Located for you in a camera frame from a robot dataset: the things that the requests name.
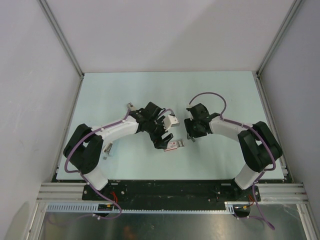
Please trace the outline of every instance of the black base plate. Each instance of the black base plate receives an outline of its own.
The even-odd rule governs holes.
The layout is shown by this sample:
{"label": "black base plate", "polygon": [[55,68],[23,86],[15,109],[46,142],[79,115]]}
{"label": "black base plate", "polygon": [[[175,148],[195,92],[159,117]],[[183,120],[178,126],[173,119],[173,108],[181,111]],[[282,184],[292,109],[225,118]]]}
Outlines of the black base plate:
{"label": "black base plate", "polygon": [[[225,202],[248,202],[252,188],[235,194],[231,180],[110,180],[100,191],[125,210],[203,211],[225,210]],[[261,200],[259,189],[255,192]],[[82,200],[104,201],[89,185],[84,186]]]}

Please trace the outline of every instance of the metal floor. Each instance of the metal floor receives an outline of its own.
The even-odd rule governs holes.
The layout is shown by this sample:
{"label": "metal floor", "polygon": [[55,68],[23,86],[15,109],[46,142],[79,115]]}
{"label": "metal floor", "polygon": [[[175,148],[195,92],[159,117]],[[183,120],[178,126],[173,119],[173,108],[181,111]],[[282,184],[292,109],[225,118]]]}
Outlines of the metal floor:
{"label": "metal floor", "polygon": [[[84,217],[65,226],[44,221],[40,240],[305,240],[296,205],[262,205],[275,231],[259,220],[224,214],[123,214],[114,220]],[[47,213],[55,223],[83,213]],[[253,207],[250,215],[257,215]]]}

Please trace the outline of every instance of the purple cable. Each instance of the purple cable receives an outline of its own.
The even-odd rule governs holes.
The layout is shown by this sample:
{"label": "purple cable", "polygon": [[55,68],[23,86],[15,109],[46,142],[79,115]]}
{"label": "purple cable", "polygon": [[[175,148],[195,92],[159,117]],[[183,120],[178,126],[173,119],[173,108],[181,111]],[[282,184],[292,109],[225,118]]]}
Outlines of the purple cable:
{"label": "purple cable", "polygon": [[173,111],[171,108],[168,108],[168,109],[165,109],[165,110],[163,110],[162,112],[160,112],[159,117],[162,116],[163,114],[165,114],[165,113],[168,112],[168,111],[171,112],[170,115],[172,115],[172,116],[175,115],[174,111]]}
{"label": "purple cable", "polygon": [[265,217],[264,213],[262,212],[259,204],[258,204],[258,201],[257,201],[257,198],[256,198],[256,194],[255,194],[255,186],[256,186],[256,183],[261,179],[261,177],[265,174],[266,171],[273,171],[276,169],[276,160],[274,158],[274,156],[272,155],[268,145],[266,144],[266,142],[263,140],[263,138],[259,135],[259,133],[254,130],[252,127],[248,126],[248,125],[245,125],[245,124],[242,124],[240,122],[237,122],[237,121],[233,121],[233,120],[230,120],[230,119],[226,119],[226,118],[223,118],[223,113],[226,111],[227,109],[227,101],[225,100],[225,98],[223,96],[221,96],[220,94],[218,93],[215,93],[215,92],[211,92],[211,91],[207,91],[207,92],[202,92],[202,93],[199,93],[197,94],[196,96],[194,96],[191,101],[189,102],[189,105],[193,102],[193,100],[195,100],[198,96],[200,95],[204,95],[204,94],[212,94],[212,95],[216,95],[218,96],[219,98],[221,98],[224,102],[224,108],[222,110],[222,112],[220,113],[220,119],[222,121],[225,121],[227,123],[230,123],[230,124],[235,124],[235,125],[238,125],[238,126],[241,126],[241,127],[244,127],[246,129],[249,129],[251,132],[254,133],[254,135],[257,136],[257,138],[261,141],[262,145],[265,147],[267,153],[269,154],[270,158],[271,158],[271,161],[272,161],[272,168],[266,168],[264,169],[260,175],[255,179],[255,181],[253,182],[252,184],[252,195],[253,195],[253,198],[254,198],[254,201],[255,201],[255,204],[256,204],[256,207],[258,208],[260,214],[261,214],[261,217],[259,216],[250,216],[249,218],[251,219],[258,219],[258,220],[263,220],[265,221],[265,223],[269,226],[269,228],[271,228],[272,230],[275,230],[275,226],[273,226]]}
{"label": "purple cable", "polygon": [[221,118],[221,120],[222,120],[222,115],[224,114],[225,110],[227,109],[227,101],[225,100],[225,98],[224,98],[223,96],[221,96],[221,95],[218,94],[218,93],[215,93],[215,92],[212,92],[212,91],[201,92],[201,93],[195,95],[195,96],[191,99],[191,101],[189,102],[189,105],[191,105],[191,103],[192,103],[197,97],[199,97],[199,96],[201,96],[201,95],[204,95],[204,94],[216,95],[216,96],[218,96],[219,98],[222,99],[222,101],[224,102],[224,108],[223,108],[222,112],[220,113],[220,118]]}
{"label": "purple cable", "polygon": [[79,173],[80,171],[79,170],[68,170],[68,163],[70,162],[70,159],[71,159],[71,156],[75,153],[75,151],[77,150],[77,148],[88,138],[90,137],[91,135],[101,131],[101,129],[107,129],[107,128],[111,128],[115,125],[118,125],[120,123],[122,123],[123,120],[126,120],[127,117],[129,116],[129,110],[126,112],[126,115],[124,116],[123,119],[119,120],[119,121],[116,121],[114,123],[111,123],[111,124],[108,124],[106,126],[102,126],[102,127],[99,127],[98,129],[88,133],[87,135],[85,135],[83,138],[81,138],[81,140],[74,146],[74,148],[71,150],[71,152],[69,153],[68,157],[66,158],[66,161],[64,163],[64,171],[68,174],[71,174],[71,173]]}

